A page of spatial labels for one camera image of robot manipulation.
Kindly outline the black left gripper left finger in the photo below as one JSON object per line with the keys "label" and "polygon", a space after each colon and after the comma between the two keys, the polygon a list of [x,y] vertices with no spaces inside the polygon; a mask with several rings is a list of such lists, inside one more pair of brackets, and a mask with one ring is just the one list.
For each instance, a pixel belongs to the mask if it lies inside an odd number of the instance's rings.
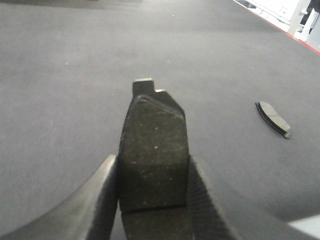
{"label": "black left gripper left finger", "polygon": [[109,155],[94,174],[59,205],[2,240],[108,240],[118,197],[117,157]]}

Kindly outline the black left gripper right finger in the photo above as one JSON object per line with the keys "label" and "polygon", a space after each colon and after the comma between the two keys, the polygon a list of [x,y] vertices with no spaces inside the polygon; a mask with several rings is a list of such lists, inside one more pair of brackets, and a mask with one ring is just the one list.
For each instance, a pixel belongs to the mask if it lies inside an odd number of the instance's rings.
{"label": "black left gripper right finger", "polygon": [[187,209],[195,240],[312,240],[234,190],[199,156],[191,156]]}

